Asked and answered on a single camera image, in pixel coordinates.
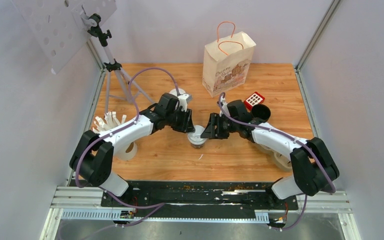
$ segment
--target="orange handle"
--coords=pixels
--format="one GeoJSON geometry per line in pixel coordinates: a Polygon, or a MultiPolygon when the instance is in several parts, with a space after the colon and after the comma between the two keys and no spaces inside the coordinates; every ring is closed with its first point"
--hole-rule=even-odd
{"type": "Polygon", "coordinates": [[[237,42],[237,41],[222,41],[218,44],[218,49],[220,49],[220,51],[222,51],[224,54],[226,54],[227,56],[229,56],[229,54],[225,51],[223,51],[221,48],[220,48],[220,44],[222,43],[235,43],[235,44],[240,44],[242,46],[242,49],[244,49],[244,45],[242,45],[242,43],[240,42],[237,42]]]}
{"type": "Polygon", "coordinates": [[[233,34],[235,33],[236,25],[233,22],[231,22],[231,21],[222,21],[222,22],[220,22],[220,24],[217,26],[217,43],[219,42],[219,39],[220,39],[220,36],[219,36],[220,25],[222,25],[224,23],[233,24],[233,31],[232,31],[232,34],[230,35],[231,38],[233,38],[233,34]]]}

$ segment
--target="printed illustration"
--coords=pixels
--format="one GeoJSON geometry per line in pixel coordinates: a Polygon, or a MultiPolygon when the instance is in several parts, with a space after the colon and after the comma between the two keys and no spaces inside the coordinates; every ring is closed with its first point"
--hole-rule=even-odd
{"type": "Polygon", "coordinates": [[[244,60],[233,68],[227,67],[215,75],[214,93],[226,91],[245,82],[251,60],[244,60]]]}
{"type": "Polygon", "coordinates": [[[205,81],[204,78],[202,78],[202,85],[204,85],[204,87],[207,89],[207,91],[211,91],[210,85],[208,85],[208,83],[205,81]]]}

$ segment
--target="metal frame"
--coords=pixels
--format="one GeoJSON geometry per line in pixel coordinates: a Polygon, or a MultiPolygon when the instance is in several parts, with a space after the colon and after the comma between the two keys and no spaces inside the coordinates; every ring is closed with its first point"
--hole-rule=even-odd
{"type": "MultiPolygon", "coordinates": [[[[320,22],[317,30],[315,31],[311,41],[309,42],[306,50],[300,58],[298,64],[295,66],[295,74],[298,81],[298,85],[302,94],[303,102],[307,111],[308,119],[311,124],[313,134],[318,136],[318,124],[313,118],[311,104],[307,98],[306,92],[308,92],[305,82],[301,75],[301,69],[306,63],[311,51],[316,45],[318,39],[322,35],[329,20],[332,18],[335,10],[337,9],[341,0],[333,0],[329,9],[320,22]]],[[[89,111],[89,115],[86,121],[85,130],[89,129],[92,122],[92,118],[95,113],[96,103],[98,101],[101,88],[103,86],[106,71],[102,65],[101,58],[97,54],[97,51],[92,42],[88,42],[87,46],[94,56],[97,65],[101,70],[101,75],[97,82],[94,99],[89,111]]],[[[68,176],[70,180],[73,176],[73,172],[68,176]]],[[[121,211],[131,211],[129,207],[102,207],[101,200],[103,191],[97,187],[58,187],[56,189],[52,204],[49,209],[49,213],[43,227],[41,240],[54,240],[58,231],[58,226],[61,219],[90,219],[90,220],[113,220],[120,217],[121,211]]],[[[297,196],[298,206],[302,207],[304,203],[304,196],[297,196]]],[[[290,213],[299,214],[301,210],[289,211],[290,213]]],[[[344,191],[337,191],[334,194],[320,192],[313,197],[308,197],[306,213],[313,214],[325,214],[334,213],[338,214],[342,232],[346,240],[360,240],[360,234],[358,232],[354,214],[352,212],[347,195],[344,191]]],[[[256,210],[256,217],[254,219],[195,219],[195,218],[157,218],[150,217],[146,221],[160,221],[160,222],[207,222],[207,223],[262,223],[265,220],[266,214],[279,214],[283,213],[282,210],[256,210]]]]}

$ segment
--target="metal base plate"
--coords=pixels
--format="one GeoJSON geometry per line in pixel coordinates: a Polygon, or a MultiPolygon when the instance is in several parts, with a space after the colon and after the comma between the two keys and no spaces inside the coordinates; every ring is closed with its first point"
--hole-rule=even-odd
{"type": "MultiPolygon", "coordinates": [[[[152,216],[180,219],[254,219],[256,210],[297,210],[295,197],[270,206],[265,191],[270,182],[185,182],[127,181],[133,189],[121,199],[131,205],[149,206],[166,203],[152,216]]],[[[102,207],[121,207],[106,193],[102,207]]],[[[144,217],[152,209],[141,209],[135,216],[144,217]]]]}

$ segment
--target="white fan-shaped object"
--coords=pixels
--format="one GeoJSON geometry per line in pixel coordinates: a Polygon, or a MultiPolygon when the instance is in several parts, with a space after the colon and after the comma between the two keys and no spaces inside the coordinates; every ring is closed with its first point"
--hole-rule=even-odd
{"type": "Polygon", "coordinates": [[[105,121],[100,118],[99,116],[95,117],[96,121],[93,121],[93,124],[95,124],[96,129],[92,127],[92,131],[96,134],[102,133],[105,131],[108,131],[110,129],[113,129],[121,124],[124,124],[126,121],[126,115],[123,115],[121,122],[117,119],[117,115],[115,111],[109,111],[103,115],[103,118],[105,121]]]}
{"type": "MultiPolygon", "coordinates": [[[[93,127],[92,131],[96,134],[111,130],[117,126],[120,126],[126,122],[126,115],[123,115],[121,118],[121,122],[117,119],[117,115],[115,111],[109,111],[104,114],[103,120],[99,116],[95,117],[96,121],[93,121],[93,123],[96,126],[96,129],[93,127]]],[[[132,142],[131,144],[128,144],[124,147],[122,147],[118,152],[114,153],[114,156],[118,159],[128,161],[132,159],[136,152],[138,151],[138,146],[136,143],[132,142]]]]}

